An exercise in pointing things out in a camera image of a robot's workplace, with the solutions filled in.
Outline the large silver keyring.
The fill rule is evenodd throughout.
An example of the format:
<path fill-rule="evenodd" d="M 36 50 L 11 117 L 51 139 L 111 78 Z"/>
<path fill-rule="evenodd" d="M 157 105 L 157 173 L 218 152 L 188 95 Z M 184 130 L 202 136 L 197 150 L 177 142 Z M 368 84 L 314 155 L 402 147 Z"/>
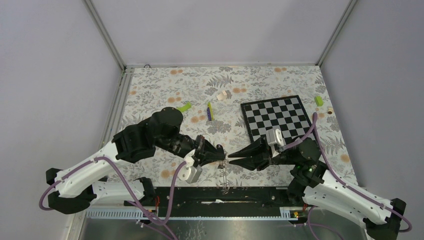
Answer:
<path fill-rule="evenodd" d="M 227 195 L 229 190 L 230 190 L 230 186 L 229 186 L 229 183 L 228 183 L 228 171 L 227 171 L 228 170 L 228 168 L 227 168 L 228 162 L 229 162 L 228 159 L 224 158 L 218 164 L 218 169 L 221 173 L 222 183 L 223 183 L 222 190 L 221 190 L 223 195 Z"/>

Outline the black key tag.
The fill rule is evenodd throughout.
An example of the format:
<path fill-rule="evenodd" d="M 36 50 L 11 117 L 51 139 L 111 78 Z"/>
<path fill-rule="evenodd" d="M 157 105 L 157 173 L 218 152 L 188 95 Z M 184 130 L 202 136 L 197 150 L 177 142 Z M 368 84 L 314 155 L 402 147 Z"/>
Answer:
<path fill-rule="evenodd" d="M 224 151 L 223 146 L 222 146 L 222 145 L 220 145 L 220 144 L 218 144 L 218 145 L 216 146 L 216 149 L 217 149 L 218 151 L 220 151 L 220 152 L 223 152 L 223 151 Z"/>

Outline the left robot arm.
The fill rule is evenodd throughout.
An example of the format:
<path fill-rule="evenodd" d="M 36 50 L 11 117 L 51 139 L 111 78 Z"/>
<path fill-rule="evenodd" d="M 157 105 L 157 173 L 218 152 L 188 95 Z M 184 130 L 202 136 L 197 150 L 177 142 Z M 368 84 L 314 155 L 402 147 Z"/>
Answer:
<path fill-rule="evenodd" d="M 151 158 L 156 149 L 165 150 L 183 159 L 176 176 L 187 183 L 199 179 L 204 165 L 222 161 L 221 145 L 212 145 L 202 135 L 191 138 L 180 133 L 183 114 L 165 107 L 140 123 L 128 125 L 115 134 L 99 151 L 68 169 L 50 168 L 46 171 L 48 189 L 41 196 L 39 207 L 69 215 L 81 212 L 94 203 L 123 203 L 128 206 L 152 206 L 159 198 L 151 179 L 138 178 L 123 186 L 108 182 L 107 175 L 141 160 Z"/>

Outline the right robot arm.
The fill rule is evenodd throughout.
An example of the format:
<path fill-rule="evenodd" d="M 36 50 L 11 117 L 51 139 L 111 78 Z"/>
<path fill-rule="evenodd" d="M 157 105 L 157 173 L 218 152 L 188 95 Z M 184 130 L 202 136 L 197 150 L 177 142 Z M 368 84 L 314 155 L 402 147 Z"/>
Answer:
<path fill-rule="evenodd" d="M 375 240 L 395 240 L 401 232 L 406 203 L 379 197 L 342 179 L 320 161 L 322 152 L 310 137 L 290 140 L 293 147 L 269 143 L 261 137 L 247 147 L 231 153 L 230 164 L 250 171 L 273 165 L 292 165 L 292 182 L 286 190 L 293 206 L 308 205 L 344 217 L 366 230 Z"/>

